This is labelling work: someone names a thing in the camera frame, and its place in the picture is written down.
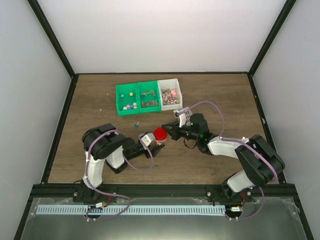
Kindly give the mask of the red round lid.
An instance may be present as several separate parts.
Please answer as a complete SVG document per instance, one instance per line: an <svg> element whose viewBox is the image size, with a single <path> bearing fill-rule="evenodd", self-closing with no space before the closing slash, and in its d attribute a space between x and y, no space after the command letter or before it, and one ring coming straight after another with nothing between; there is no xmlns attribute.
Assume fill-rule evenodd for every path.
<svg viewBox="0 0 320 240"><path fill-rule="evenodd" d="M158 127L153 131L153 135L157 141L164 141L166 140L168 133L162 127Z"/></svg>

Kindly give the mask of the green bin with square lollipops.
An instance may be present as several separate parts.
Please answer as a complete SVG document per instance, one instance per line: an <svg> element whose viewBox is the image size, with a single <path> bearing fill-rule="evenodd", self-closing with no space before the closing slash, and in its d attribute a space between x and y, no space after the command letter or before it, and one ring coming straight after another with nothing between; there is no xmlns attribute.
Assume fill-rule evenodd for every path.
<svg viewBox="0 0 320 240"><path fill-rule="evenodd" d="M139 95L139 109L141 113L161 111L161 99L157 81L143 81L137 83Z"/></svg>

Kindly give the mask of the clear plastic jar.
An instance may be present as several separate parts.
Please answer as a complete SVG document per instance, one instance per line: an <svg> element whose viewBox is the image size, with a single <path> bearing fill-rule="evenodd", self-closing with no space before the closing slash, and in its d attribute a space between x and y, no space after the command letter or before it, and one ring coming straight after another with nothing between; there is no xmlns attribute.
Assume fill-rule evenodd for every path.
<svg viewBox="0 0 320 240"><path fill-rule="evenodd" d="M166 143L167 143L167 139L166 139L166 138L165 138L165 139L161 139L161 140L159 140L159 139L156 139L156 140L155 140L155 144L156 144L157 146L165 146Z"/></svg>

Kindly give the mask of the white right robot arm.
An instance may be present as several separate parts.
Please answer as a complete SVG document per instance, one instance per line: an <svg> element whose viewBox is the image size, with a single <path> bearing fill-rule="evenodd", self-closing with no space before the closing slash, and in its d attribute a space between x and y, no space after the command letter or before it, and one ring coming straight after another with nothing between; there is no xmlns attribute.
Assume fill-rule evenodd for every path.
<svg viewBox="0 0 320 240"><path fill-rule="evenodd" d="M180 138L194 140L195 146L203 154L239 160L243 170L221 184L223 198L229 202L236 200L245 189L278 181L278 174L285 169L285 162L261 135L241 139L218 136L210 132L201 113L192 114L189 120L180 117L161 127L174 141Z"/></svg>

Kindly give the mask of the lilac slotted plastic scoop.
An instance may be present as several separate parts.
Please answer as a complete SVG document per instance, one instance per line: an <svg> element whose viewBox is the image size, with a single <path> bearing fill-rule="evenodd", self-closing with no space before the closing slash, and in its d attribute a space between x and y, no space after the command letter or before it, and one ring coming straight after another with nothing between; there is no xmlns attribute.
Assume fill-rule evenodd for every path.
<svg viewBox="0 0 320 240"><path fill-rule="evenodd" d="M193 114L188 107L177 108L173 111L174 117L178 122L183 122L185 125L190 125L190 116Z"/></svg>

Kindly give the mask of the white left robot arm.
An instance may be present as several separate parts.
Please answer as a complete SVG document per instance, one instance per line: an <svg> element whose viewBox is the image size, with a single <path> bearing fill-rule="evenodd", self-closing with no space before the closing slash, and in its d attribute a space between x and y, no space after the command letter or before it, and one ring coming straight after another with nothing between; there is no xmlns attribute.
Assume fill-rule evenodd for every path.
<svg viewBox="0 0 320 240"><path fill-rule="evenodd" d="M86 185L84 195L89 201L97 202L102 196L103 168L107 164L116 174L127 166L130 160L144 155L154 163L154 157L165 147L164 140L157 140L153 133L143 132L138 141L120 133L111 123L94 127L82 136L85 150L85 170L82 177Z"/></svg>

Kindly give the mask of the green bin with star candies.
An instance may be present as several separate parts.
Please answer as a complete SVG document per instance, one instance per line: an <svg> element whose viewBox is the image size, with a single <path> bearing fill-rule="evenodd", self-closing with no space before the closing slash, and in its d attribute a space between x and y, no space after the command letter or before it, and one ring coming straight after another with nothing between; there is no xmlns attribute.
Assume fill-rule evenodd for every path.
<svg viewBox="0 0 320 240"><path fill-rule="evenodd" d="M140 113L140 97L137 83L118 84L115 87L118 116Z"/></svg>

